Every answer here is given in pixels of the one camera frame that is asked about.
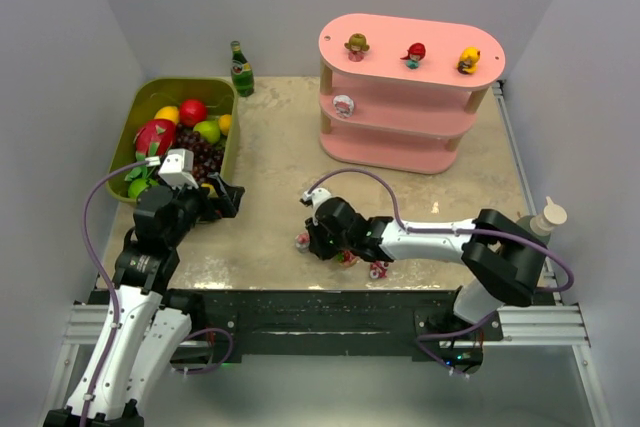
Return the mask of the small pink figure toy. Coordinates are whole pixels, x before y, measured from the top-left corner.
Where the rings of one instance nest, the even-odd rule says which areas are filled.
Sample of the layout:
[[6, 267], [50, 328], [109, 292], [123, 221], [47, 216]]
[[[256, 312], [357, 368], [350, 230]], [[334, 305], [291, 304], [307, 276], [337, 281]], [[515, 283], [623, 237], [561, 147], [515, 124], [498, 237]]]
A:
[[301, 253], [307, 252], [309, 250], [309, 245], [310, 245], [310, 237], [307, 232], [301, 233], [296, 236], [295, 247], [299, 252]]

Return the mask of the pink round toy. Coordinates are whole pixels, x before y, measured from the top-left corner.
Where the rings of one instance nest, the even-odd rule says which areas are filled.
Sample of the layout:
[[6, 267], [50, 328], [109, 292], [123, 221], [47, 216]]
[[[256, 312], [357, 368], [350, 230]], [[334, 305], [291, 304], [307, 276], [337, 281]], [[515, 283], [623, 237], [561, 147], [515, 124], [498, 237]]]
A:
[[332, 99], [336, 115], [340, 118], [349, 118], [355, 110], [355, 102], [348, 95], [336, 95]]

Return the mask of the brown-haired doll toy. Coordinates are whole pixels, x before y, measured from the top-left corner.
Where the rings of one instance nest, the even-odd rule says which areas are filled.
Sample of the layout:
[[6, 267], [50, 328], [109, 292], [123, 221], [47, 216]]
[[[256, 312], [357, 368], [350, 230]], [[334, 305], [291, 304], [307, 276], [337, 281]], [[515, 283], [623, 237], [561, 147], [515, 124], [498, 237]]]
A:
[[352, 62], [362, 61], [370, 49], [366, 36], [362, 33], [352, 34], [344, 47], [348, 52], [348, 59]]

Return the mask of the red-haired doll toy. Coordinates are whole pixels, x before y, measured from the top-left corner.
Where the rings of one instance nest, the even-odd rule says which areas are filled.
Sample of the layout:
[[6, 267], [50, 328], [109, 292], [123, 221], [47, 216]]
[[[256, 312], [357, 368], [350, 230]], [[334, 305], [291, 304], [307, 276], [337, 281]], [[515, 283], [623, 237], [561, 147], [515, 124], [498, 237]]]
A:
[[405, 66], [415, 70], [420, 66], [421, 61], [426, 57], [427, 49], [423, 43], [416, 42], [409, 46], [406, 54], [400, 58]]

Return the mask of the yellow-haired doll toy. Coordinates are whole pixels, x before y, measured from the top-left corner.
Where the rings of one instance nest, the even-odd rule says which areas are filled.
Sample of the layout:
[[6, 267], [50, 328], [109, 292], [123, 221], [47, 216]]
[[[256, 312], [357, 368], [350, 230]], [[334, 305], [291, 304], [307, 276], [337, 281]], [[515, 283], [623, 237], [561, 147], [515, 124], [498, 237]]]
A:
[[481, 57], [481, 51], [476, 47], [467, 47], [460, 54], [456, 70], [460, 74], [472, 75], [477, 70], [477, 64]]

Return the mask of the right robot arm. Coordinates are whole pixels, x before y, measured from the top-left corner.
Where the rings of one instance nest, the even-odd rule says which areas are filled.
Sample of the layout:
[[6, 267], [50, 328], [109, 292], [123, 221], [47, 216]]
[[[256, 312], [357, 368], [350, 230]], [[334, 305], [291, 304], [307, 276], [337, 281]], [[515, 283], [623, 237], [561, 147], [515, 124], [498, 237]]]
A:
[[304, 195], [301, 203], [312, 209], [305, 221], [308, 249], [322, 260], [349, 252], [373, 264], [427, 259], [464, 265], [474, 279], [456, 295], [452, 314], [469, 324], [502, 306], [532, 304], [545, 245], [496, 210], [463, 221], [420, 223], [365, 218], [324, 189]]

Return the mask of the pink three-tier shelf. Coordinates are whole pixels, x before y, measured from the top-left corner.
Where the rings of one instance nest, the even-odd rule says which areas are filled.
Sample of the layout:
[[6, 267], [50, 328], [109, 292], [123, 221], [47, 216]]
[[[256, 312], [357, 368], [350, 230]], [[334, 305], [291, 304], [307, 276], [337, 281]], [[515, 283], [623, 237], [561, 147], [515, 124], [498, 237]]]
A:
[[[344, 47], [354, 33], [364, 34], [370, 46], [360, 62], [350, 61]], [[416, 42], [427, 54], [411, 70], [400, 58]], [[438, 174], [454, 163], [461, 139], [506, 64], [498, 40], [478, 27], [377, 14], [331, 20], [318, 46], [324, 151], [341, 162], [421, 174]], [[456, 70], [467, 47], [481, 51], [472, 75]], [[336, 115], [336, 95], [354, 100], [351, 117]]]

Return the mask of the purple grapes bunch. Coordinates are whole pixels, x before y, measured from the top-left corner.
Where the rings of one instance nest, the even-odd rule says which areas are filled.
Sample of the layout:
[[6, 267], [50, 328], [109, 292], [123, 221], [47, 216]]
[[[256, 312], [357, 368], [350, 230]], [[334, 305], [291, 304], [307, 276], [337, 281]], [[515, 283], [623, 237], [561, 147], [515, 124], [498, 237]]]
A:
[[193, 153], [192, 176], [199, 185], [207, 183], [210, 174], [221, 172], [226, 147], [225, 137], [211, 143], [200, 133], [184, 128], [178, 130], [174, 147], [184, 148]]

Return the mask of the red white swirl toy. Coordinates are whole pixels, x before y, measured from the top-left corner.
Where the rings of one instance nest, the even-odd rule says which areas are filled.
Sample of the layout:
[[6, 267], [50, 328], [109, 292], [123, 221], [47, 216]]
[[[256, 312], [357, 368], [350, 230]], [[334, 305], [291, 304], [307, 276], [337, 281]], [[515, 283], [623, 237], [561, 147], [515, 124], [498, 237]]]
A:
[[372, 280], [384, 279], [388, 275], [389, 262], [376, 261], [369, 264], [369, 277]]

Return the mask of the green apple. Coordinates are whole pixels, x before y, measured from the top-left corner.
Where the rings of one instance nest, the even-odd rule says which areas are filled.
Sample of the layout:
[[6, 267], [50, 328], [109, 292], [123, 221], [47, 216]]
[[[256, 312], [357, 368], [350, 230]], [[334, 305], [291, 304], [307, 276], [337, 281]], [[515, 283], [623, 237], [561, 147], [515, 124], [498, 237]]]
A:
[[216, 144], [221, 137], [221, 131], [216, 120], [201, 121], [193, 127], [193, 131], [199, 133], [210, 144]]

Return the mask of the pink dragon fruit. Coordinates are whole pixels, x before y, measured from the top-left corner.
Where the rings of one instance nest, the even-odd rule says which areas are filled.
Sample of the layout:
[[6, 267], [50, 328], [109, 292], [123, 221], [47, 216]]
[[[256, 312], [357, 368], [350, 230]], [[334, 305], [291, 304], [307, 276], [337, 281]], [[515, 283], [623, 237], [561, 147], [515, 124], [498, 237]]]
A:
[[176, 125], [166, 119], [152, 119], [145, 123], [134, 137], [135, 159], [163, 156], [172, 147]]

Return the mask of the yellow lemon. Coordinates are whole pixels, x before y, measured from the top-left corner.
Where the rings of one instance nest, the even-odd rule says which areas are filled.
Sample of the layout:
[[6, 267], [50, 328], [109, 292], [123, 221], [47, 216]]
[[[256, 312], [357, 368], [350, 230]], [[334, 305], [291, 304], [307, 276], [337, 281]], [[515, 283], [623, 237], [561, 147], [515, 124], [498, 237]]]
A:
[[180, 122], [179, 108], [176, 106], [162, 107], [155, 113], [154, 119], [171, 121], [174, 125], [177, 125]]

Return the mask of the olive green fruit bin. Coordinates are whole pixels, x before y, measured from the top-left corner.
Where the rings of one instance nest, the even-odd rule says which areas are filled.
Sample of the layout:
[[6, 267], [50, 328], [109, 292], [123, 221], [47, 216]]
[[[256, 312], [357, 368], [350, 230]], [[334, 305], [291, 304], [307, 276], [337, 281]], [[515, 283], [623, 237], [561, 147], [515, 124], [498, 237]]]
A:
[[220, 176], [231, 184], [235, 171], [240, 140], [237, 118], [238, 95], [228, 80], [222, 78], [160, 77], [143, 84], [133, 98], [109, 171], [124, 167], [135, 161], [134, 137], [144, 123], [165, 106], [179, 106], [183, 101], [202, 101], [209, 119], [221, 115], [232, 116], [229, 135], [222, 157]]

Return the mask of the green glass bottle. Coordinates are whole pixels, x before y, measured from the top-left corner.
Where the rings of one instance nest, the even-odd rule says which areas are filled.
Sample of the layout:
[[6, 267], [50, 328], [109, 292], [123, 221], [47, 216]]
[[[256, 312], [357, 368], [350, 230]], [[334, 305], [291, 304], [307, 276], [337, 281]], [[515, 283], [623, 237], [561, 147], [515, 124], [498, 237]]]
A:
[[254, 93], [254, 76], [250, 63], [242, 52], [239, 41], [230, 43], [232, 52], [231, 79], [241, 97], [249, 97]]

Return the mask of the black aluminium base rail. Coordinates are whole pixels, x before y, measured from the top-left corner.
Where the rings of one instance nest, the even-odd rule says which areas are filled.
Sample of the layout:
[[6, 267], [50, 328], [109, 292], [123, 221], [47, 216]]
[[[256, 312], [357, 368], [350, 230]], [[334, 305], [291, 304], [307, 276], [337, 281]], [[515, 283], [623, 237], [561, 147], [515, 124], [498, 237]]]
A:
[[231, 359], [249, 355], [410, 357], [427, 360], [420, 345], [457, 365], [475, 365], [490, 346], [585, 346], [576, 306], [535, 295], [527, 308], [503, 307], [478, 330], [441, 341], [435, 334], [464, 328], [447, 290], [187, 290], [171, 289], [167, 307], [193, 313], [194, 330], [223, 329], [214, 357], [229, 343]]

